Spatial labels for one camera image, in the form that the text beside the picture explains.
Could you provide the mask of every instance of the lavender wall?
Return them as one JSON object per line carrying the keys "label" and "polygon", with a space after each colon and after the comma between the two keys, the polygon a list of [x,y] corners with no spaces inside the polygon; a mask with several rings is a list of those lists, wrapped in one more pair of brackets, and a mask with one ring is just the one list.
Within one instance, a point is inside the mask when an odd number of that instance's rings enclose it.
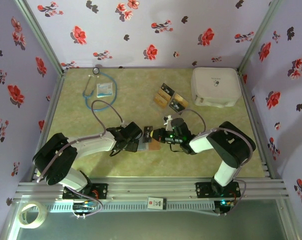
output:
{"label": "lavender wall", "polygon": [[27,0],[63,67],[239,67],[271,0]]}
{"label": "lavender wall", "polygon": [[302,1],[284,1],[244,79],[302,228]]}
{"label": "lavender wall", "polygon": [[12,0],[0,1],[0,233],[32,165],[58,74]]}

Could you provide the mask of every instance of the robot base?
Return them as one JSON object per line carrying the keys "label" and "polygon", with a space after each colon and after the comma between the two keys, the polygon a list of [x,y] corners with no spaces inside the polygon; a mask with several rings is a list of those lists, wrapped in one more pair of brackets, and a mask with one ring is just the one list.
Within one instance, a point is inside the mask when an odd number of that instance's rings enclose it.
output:
{"label": "robot base", "polygon": [[[91,188],[88,192],[88,196],[95,198],[95,199],[107,199],[107,193],[108,193],[108,184],[106,183],[92,183]],[[85,199],[81,196],[78,196],[74,194],[72,191],[70,191],[67,187],[63,190],[62,199]]]}
{"label": "robot base", "polygon": [[241,196],[239,183],[236,181],[230,182],[223,190],[221,194],[215,192],[212,189],[211,182],[196,182],[195,183],[196,196],[198,199],[210,199],[210,198],[239,198]]}

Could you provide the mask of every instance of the white plastic container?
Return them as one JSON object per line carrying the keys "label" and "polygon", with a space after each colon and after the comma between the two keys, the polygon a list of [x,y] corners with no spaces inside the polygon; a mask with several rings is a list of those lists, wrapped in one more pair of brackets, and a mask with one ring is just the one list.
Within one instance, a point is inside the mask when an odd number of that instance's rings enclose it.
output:
{"label": "white plastic container", "polygon": [[197,67],[191,79],[192,100],[197,106],[232,107],[242,92],[232,68]]}

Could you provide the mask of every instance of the tape roll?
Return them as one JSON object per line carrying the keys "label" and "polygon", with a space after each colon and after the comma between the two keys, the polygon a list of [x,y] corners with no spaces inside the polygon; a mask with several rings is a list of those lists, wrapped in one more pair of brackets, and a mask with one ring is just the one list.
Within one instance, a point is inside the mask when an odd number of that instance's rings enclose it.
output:
{"label": "tape roll", "polygon": [[[32,222],[27,221],[27,214],[29,209],[32,207],[38,208],[38,215],[36,219]],[[20,222],[20,227],[24,229],[36,229],[37,227],[41,226],[44,223],[48,215],[47,208],[37,201],[30,201],[23,205],[20,212],[18,213],[18,219]]]}

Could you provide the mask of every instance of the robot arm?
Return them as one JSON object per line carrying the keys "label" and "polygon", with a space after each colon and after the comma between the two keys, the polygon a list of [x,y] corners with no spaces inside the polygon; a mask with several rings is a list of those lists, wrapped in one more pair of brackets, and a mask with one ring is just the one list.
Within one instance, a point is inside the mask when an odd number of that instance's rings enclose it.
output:
{"label": "robot arm", "polygon": [[[126,127],[107,128],[102,137],[78,141],[61,152],[43,178],[48,185],[60,183],[87,195],[91,192],[91,182],[82,171],[72,168],[73,162],[98,152],[112,151],[110,156],[114,156],[114,153],[117,154],[120,151],[136,152],[139,143],[136,138],[140,134],[142,134],[142,130],[131,122]],[[33,157],[34,165],[42,173],[60,149],[77,139],[79,138],[67,138],[62,133],[56,133]]]}
{"label": "robot arm", "polygon": [[170,145],[179,144],[182,151],[190,155],[215,149],[222,158],[222,163],[211,179],[211,188],[218,195],[224,192],[256,149],[253,140],[228,121],[211,131],[192,135],[182,118],[166,117],[168,119],[166,129],[172,131],[156,129],[151,133],[152,138]]}

